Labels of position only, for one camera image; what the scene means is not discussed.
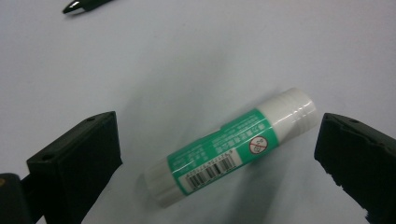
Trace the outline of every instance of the white table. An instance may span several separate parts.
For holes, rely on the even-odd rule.
[[[115,110],[124,164],[84,223],[365,223],[314,160],[319,126],[166,209],[141,174],[290,87],[396,137],[395,1],[67,4],[0,2],[1,173]]]

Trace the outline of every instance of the barcode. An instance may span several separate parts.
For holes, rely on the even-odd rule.
[[[210,180],[232,170],[236,165],[231,154],[225,154],[220,161],[206,165],[203,170],[194,175],[187,175],[186,179],[192,189],[197,189]]]

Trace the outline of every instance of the white glue stick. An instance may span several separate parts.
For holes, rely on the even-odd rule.
[[[148,168],[148,190],[161,206],[168,206],[317,123],[312,100],[302,91],[290,89]]]

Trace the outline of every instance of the green label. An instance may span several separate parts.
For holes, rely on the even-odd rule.
[[[173,177],[189,195],[277,147],[265,116],[253,109],[168,156]]]

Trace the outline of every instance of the pen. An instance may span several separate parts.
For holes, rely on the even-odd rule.
[[[91,11],[111,0],[74,0],[64,9],[65,15],[75,15],[81,12]]]

